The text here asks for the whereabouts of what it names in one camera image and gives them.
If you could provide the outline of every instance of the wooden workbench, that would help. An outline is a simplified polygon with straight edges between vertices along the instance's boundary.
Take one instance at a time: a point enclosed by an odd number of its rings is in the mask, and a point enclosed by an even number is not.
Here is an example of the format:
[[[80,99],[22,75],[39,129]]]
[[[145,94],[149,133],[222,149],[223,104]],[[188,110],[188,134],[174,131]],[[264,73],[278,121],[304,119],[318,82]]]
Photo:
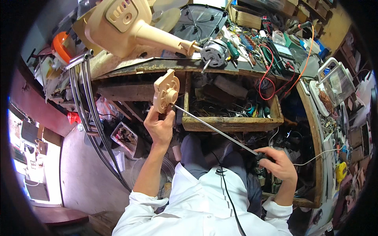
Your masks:
[[[139,57],[141,54],[147,55],[143,58]],[[163,51],[159,49],[153,49],[147,46],[137,46],[135,50],[124,59],[107,54],[102,51],[96,57],[90,60],[91,77],[96,87],[97,92],[105,96],[130,120],[143,121],[144,117],[132,107],[130,101],[151,101],[153,98],[154,88],[153,81],[130,83],[128,82],[128,76],[137,76],[139,74],[157,73],[156,79],[160,76],[159,72],[164,73],[167,69],[174,69],[177,77],[180,79],[180,83],[185,85],[186,72],[200,72],[203,68],[202,60],[195,59],[178,59],[178,58],[162,58]],[[208,68],[207,72],[224,73],[232,75],[250,76],[251,78],[260,79],[264,74],[263,68],[256,65],[253,69],[246,61],[239,61],[237,68],[232,63],[228,63],[226,66],[218,68]],[[276,76],[277,82],[281,80],[288,80],[281,76]],[[112,78],[117,78],[116,83],[108,83]],[[310,97],[306,95],[303,88],[299,83],[296,85],[296,89],[302,99],[308,122],[310,125],[311,134],[313,137],[313,145],[315,154],[318,155],[322,152],[321,136],[319,133],[319,127],[316,122],[316,113],[311,105]],[[316,159],[314,178],[314,200],[310,201],[304,198],[294,198],[293,204],[301,207],[318,208],[321,205],[321,197],[323,192],[323,170],[322,170],[322,158]],[[271,193],[263,193],[263,197],[274,196]]]

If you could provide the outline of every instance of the wooden shelf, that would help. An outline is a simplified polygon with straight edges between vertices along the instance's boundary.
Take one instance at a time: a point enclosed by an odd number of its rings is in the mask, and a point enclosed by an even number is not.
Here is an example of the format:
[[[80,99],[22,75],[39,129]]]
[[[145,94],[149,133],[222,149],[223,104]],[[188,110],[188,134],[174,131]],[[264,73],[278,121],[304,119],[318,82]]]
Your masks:
[[[313,8],[312,6],[310,6],[307,2],[305,2],[305,1],[303,1],[303,0],[299,0],[299,2],[301,2],[301,3],[303,3],[305,6],[309,7],[309,8],[310,8],[310,13],[314,12],[314,13],[316,14],[317,18],[318,18],[319,20],[321,20],[321,22],[322,22],[323,24],[325,24],[325,22],[327,21],[327,19],[324,18],[323,16],[321,16],[321,15],[315,10],[315,8]]]

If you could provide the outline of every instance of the wooden drawer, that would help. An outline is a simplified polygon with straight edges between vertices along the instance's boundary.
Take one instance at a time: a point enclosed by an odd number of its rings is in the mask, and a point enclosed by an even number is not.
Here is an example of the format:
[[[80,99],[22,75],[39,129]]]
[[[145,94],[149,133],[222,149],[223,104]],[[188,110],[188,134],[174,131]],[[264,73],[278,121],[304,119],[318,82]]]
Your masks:
[[[191,73],[187,73],[185,84],[184,109],[189,110],[189,96],[191,89]],[[268,131],[277,128],[284,123],[284,116],[278,97],[275,95],[268,101],[271,118],[246,118],[246,117],[200,117],[201,120],[224,132],[253,132]],[[183,114],[182,124],[186,131],[213,132],[201,122]]]

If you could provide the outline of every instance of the clear plastic container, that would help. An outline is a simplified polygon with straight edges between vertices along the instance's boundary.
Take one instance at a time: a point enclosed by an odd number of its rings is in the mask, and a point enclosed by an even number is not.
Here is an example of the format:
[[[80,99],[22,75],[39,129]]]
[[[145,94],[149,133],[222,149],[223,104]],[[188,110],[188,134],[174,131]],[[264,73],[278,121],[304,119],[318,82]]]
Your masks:
[[[331,63],[335,63],[330,72],[324,77],[321,77],[321,73]],[[323,83],[325,92],[327,93],[333,107],[338,106],[341,102],[347,99],[356,88],[353,85],[353,77],[349,70],[344,67],[341,62],[338,62],[335,58],[329,58],[318,70],[319,82]]]

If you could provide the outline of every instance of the screwdriver handle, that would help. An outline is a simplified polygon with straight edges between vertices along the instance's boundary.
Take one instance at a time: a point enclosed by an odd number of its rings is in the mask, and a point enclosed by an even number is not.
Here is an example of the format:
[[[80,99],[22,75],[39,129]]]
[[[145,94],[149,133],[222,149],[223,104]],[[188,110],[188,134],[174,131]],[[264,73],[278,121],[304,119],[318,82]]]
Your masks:
[[[267,158],[268,160],[270,160],[271,162],[275,163],[276,160],[274,160],[272,157],[270,156],[266,156],[265,153],[260,153],[258,152],[257,155],[256,155],[256,160],[261,160],[263,158]]]
[[[237,49],[232,45],[232,43],[230,41],[228,41],[226,44],[227,44],[228,50],[230,51],[231,57],[234,60],[238,59],[240,54],[237,51]]]

